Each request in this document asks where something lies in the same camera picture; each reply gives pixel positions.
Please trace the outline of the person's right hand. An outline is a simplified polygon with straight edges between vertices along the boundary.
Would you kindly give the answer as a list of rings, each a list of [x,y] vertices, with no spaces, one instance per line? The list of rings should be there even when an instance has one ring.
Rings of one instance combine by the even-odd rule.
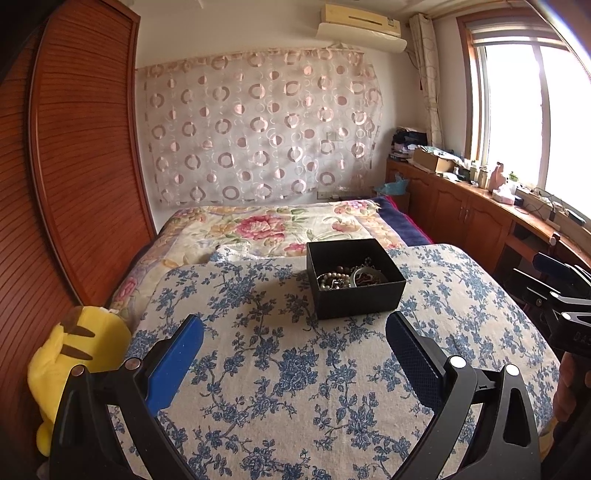
[[[583,371],[577,365],[575,357],[570,352],[565,352],[560,368],[557,391],[553,398],[553,412],[559,422],[566,422],[576,407],[575,386],[580,382],[590,387],[590,371]]]

